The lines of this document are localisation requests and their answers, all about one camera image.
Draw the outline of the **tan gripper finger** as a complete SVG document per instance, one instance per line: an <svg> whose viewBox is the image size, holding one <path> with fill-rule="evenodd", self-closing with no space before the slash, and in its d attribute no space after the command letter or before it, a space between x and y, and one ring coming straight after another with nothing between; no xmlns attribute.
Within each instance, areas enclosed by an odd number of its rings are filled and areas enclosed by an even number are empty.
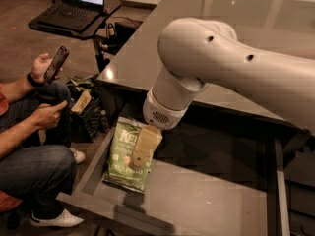
<svg viewBox="0 0 315 236"><path fill-rule="evenodd" d="M153 125L143 127L131 153L129 167L134 171L142 170L152 158L161 140L160 129Z"/></svg>

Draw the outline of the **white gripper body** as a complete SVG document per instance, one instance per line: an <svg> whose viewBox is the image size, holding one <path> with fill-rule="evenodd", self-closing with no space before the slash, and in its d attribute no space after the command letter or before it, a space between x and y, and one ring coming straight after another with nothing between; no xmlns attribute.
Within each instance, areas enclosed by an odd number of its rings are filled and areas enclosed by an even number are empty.
<svg viewBox="0 0 315 236"><path fill-rule="evenodd" d="M189 97L185 94L151 88L143 105L143 116L147 123L170 130L177 126L188 106Z"/></svg>

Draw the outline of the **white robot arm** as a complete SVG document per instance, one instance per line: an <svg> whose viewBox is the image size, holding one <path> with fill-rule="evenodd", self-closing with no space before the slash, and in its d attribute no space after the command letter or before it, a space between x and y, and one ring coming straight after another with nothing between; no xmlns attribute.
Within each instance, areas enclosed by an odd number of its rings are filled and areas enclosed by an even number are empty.
<svg viewBox="0 0 315 236"><path fill-rule="evenodd" d="M208 84L232 89L302 130L315 132L315 61L240 43L219 21L181 18L161 32L162 68L143 105L147 123L177 126Z"/></svg>

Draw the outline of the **person's near hand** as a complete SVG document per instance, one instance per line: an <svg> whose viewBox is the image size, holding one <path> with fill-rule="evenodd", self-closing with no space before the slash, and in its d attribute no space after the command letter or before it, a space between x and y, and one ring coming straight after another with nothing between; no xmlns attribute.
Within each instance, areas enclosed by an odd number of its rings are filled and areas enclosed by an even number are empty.
<svg viewBox="0 0 315 236"><path fill-rule="evenodd" d="M62 101L56 105L42 103L32 114L31 118L39 130L55 128L61 118L63 109L67 105L68 103L66 101Z"/></svg>

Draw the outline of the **person's phone hand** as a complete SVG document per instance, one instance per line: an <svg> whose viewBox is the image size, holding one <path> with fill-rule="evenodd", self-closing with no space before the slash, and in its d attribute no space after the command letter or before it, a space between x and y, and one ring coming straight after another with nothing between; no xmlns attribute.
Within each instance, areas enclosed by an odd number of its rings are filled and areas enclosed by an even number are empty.
<svg viewBox="0 0 315 236"><path fill-rule="evenodd" d="M52 59L48 53L40 54L34 61L31 67L31 77L40 84L45 83L44 74L48 69Z"/></svg>

